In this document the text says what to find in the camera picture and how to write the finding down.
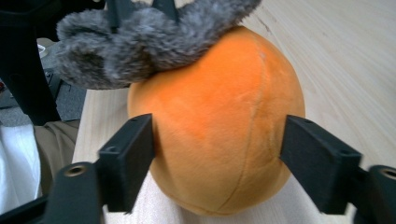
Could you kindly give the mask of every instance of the gray fur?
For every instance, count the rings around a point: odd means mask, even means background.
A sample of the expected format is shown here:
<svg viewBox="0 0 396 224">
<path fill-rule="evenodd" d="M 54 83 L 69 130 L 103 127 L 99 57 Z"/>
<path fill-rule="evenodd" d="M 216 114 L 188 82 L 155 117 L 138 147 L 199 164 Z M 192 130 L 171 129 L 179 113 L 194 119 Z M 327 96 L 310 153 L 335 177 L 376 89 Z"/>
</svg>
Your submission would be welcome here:
<svg viewBox="0 0 396 224">
<path fill-rule="evenodd" d="M 58 23 L 63 80 L 85 89 L 129 86 L 153 74 L 197 61 L 261 0 L 195 0 L 178 10 L 179 23 L 145 3 L 111 34 L 103 10 L 66 16 Z"/>
</svg>

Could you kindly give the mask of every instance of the brass insert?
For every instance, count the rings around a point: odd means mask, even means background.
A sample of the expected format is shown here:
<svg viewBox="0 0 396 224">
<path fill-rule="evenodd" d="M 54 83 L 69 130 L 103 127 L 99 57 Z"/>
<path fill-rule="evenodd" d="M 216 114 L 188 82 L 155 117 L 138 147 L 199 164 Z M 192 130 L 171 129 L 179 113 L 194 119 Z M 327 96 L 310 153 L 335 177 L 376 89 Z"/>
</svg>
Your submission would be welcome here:
<svg viewBox="0 0 396 224">
<path fill-rule="evenodd" d="M 72 177 L 72 176 L 77 176 L 77 175 L 82 175 L 85 173 L 87 168 L 83 165 L 76 165 L 73 166 L 72 168 L 68 169 L 67 171 L 64 172 L 64 175 Z"/>
<path fill-rule="evenodd" d="M 386 176 L 387 178 L 396 180 L 396 170 L 385 168 L 381 170 L 381 174 Z"/>
</svg>

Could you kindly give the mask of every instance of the plush fabric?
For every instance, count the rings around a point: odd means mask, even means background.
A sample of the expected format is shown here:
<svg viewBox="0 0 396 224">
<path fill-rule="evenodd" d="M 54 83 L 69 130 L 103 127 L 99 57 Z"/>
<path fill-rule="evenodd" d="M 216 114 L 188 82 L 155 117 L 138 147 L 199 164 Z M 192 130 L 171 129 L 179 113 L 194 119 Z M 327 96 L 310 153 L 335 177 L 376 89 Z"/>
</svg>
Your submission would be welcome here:
<svg viewBox="0 0 396 224">
<path fill-rule="evenodd" d="M 195 0 L 179 23 L 143 2 L 112 34 L 104 10 L 72 13 L 58 23 L 61 78 L 86 89 L 118 89 L 197 61 L 262 0 Z"/>
<path fill-rule="evenodd" d="M 196 214 L 228 216 L 286 183 L 285 119 L 304 116 L 304 99 L 282 53 L 237 27 L 196 63 L 132 84 L 128 113 L 153 114 L 150 171 L 163 193 Z"/>
</svg>

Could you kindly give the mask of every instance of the desk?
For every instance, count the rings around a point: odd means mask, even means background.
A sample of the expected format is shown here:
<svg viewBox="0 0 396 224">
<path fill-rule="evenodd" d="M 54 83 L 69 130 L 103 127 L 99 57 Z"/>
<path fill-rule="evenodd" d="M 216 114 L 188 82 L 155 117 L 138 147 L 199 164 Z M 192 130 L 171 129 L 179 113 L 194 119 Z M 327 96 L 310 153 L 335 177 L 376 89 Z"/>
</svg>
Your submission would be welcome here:
<svg viewBox="0 0 396 224">
<path fill-rule="evenodd" d="M 180 6 L 187 1 L 177 1 Z M 362 167 L 396 167 L 396 2 L 265 0 L 244 24 L 272 41 L 301 81 L 306 117 L 365 155 Z M 127 90 L 88 91 L 74 161 L 96 150 L 127 120 Z M 198 217 L 164 196 L 148 175 L 134 212 L 108 223 L 350 223 L 318 213 L 292 177 L 272 199 L 233 217 Z"/>
</svg>

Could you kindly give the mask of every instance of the seam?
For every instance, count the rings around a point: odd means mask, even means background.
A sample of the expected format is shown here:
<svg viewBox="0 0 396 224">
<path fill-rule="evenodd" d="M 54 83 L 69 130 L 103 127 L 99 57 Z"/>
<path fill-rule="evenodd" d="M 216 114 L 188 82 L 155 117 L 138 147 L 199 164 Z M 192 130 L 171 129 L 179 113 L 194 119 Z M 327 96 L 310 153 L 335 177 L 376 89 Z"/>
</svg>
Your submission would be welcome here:
<svg viewBox="0 0 396 224">
<path fill-rule="evenodd" d="M 260 43 L 259 43 L 257 37 L 256 37 L 254 34 L 249 33 L 249 35 L 253 38 L 254 42 L 256 43 L 257 54 L 258 54 L 258 56 L 259 56 L 259 58 L 260 58 L 260 57 L 261 57 L 261 55 L 260 55 L 260 52 L 261 52 L 261 51 L 260 51 L 260 49 L 259 49 Z M 264 80 L 263 80 L 264 69 L 265 69 L 264 63 L 262 63 L 262 73 L 261 73 L 261 76 L 262 76 L 262 82 L 263 82 L 263 83 L 264 83 Z M 260 99 L 262 99 L 262 95 L 263 95 L 263 89 L 264 89 L 263 86 L 261 86 L 260 89 L 259 89 L 259 95 L 257 96 L 257 99 L 256 99 L 255 108 L 257 108 L 257 106 L 260 104 Z M 258 109 L 256 109 L 256 110 L 254 111 L 254 114 L 253 114 L 253 116 L 252 116 L 252 120 L 251 120 L 250 124 L 253 124 L 253 123 L 254 123 L 254 120 L 255 120 L 256 117 L 257 117 L 257 113 L 258 113 Z M 243 164 L 243 169 L 242 169 L 241 175 L 239 176 L 238 182 L 236 183 L 233 192 L 232 192 L 231 195 L 228 197 L 228 199 L 216 210 L 217 212 L 218 212 L 219 210 L 221 210 L 221 209 L 231 200 L 231 198 L 235 195 L 235 193 L 236 193 L 236 191 L 238 190 L 238 188 L 239 188 L 239 186 L 240 186 L 240 184 L 241 184 L 241 181 L 242 181 L 242 179 L 243 179 L 243 177 L 244 177 L 244 175 L 245 175 L 245 172 L 246 172 L 246 169 L 247 169 L 247 166 L 248 166 L 247 156 L 248 156 L 248 152 L 249 152 L 249 149 L 250 149 L 250 144 L 251 144 L 251 133 L 252 133 L 252 127 L 253 127 L 253 126 L 250 125 L 249 127 L 250 127 L 250 128 L 248 129 L 248 135 L 247 135 L 248 142 L 247 142 L 247 147 L 246 147 L 246 150 L 245 150 L 245 160 L 244 160 L 244 164 Z"/>
<path fill-rule="evenodd" d="M 197 205 L 195 205 L 195 204 L 186 203 L 186 202 L 184 202 L 184 201 L 181 201 L 181 200 L 178 199 L 177 197 L 175 197 L 172 193 L 169 193 L 167 190 L 161 188 L 159 185 L 158 185 L 158 187 L 160 188 L 160 190 L 161 190 L 167 197 L 169 197 L 170 199 L 172 199 L 173 201 L 175 201 L 175 203 L 179 203 L 179 205 L 182 206 L 182 207 L 188 206 L 188 207 L 193 208 L 193 209 L 198 209 L 198 210 L 200 210 L 200 212 L 203 212 L 203 213 L 205 213 L 205 214 L 207 214 L 207 215 L 209 215 L 209 216 L 211 216 L 211 215 L 214 215 L 214 216 L 228 216 L 228 215 L 233 214 L 233 213 L 221 213 L 221 212 L 218 212 L 218 211 L 210 211 L 210 210 L 204 209 L 203 207 L 197 206 Z"/>
</svg>

